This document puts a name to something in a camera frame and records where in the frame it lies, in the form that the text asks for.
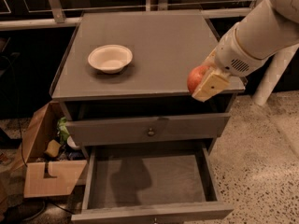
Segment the black wall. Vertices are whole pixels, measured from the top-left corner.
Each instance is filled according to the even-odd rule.
[[[50,84],[75,28],[2,32],[19,58],[0,76],[0,119],[31,117],[50,101]]]

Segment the speckled floor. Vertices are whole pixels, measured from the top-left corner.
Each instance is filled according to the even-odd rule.
[[[232,117],[210,155],[222,198],[235,210],[224,220],[185,224],[299,223],[298,106],[299,91],[272,94],[263,107],[249,96],[237,97]],[[9,133],[15,129],[9,124],[15,126],[3,120],[0,127]],[[12,158],[15,150],[0,152]],[[21,171],[9,179],[8,167],[0,165],[0,177],[12,204],[21,201],[23,179]],[[75,193],[54,201],[79,212],[83,189],[77,187]],[[70,223],[70,214],[49,203],[42,215],[26,223]]]

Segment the open cardboard box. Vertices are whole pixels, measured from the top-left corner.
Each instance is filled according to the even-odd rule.
[[[84,183],[86,160],[50,161],[47,174],[46,163],[36,162],[44,157],[49,141],[56,136],[57,121],[63,116],[59,103],[50,102],[34,113],[23,136],[10,171],[23,167],[23,159],[27,163],[25,198],[69,195],[77,183]]]

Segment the red apple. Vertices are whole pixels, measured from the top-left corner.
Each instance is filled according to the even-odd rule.
[[[191,94],[194,93],[196,87],[202,81],[206,71],[209,69],[210,65],[202,64],[195,67],[188,75],[187,86]]]

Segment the closed drawer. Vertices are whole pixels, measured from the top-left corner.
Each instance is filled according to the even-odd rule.
[[[224,218],[204,143],[93,147],[82,212],[74,223],[174,223]]]
[[[67,122],[80,146],[159,142],[219,137],[230,115],[203,114]]]

